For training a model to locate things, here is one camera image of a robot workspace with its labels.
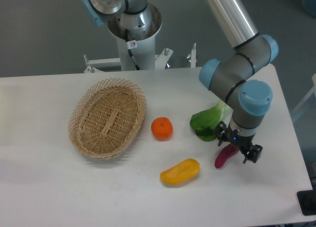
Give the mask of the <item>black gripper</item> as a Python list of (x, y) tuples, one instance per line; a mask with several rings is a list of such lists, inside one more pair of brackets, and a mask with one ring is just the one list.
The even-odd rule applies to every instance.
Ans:
[(241, 136), (236, 129), (227, 128), (226, 124), (220, 121), (215, 127), (214, 136), (218, 140), (218, 146), (221, 146), (224, 142), (229, 142), (239, 148), (244, 155), (243, 163), (247, 161), (256, 163), (260, 158), (263, 147), (252, 144), (254, 134), (251, 136)]

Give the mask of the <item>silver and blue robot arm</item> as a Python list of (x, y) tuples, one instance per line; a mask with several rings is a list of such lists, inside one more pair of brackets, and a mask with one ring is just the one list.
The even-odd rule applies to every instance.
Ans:
[[(80, 0), (92, 21), (109, 30), (121, 43), (121, 69), (152, 70), (155, 68), (153, 47), (136, 48), (136, 44), (154, 36), (161, 21), (148, 0)], [(199, 73), (200, 82), (226, 105), (233, 114), (229, 124), (215, 122), (215, 128), (198, 128), (200, 135), (213, 133), (220, 143), (237, 147), (245, 160), (256, 162), (262, 151), (252, 143), (257, 127), (270, 108), (271, 88), (252, 76), (274, 60), (278, 44), (256, 29), (240, 0), (207, 0), (228, 38), (235, 54), (225, 62), (211, 59)]]

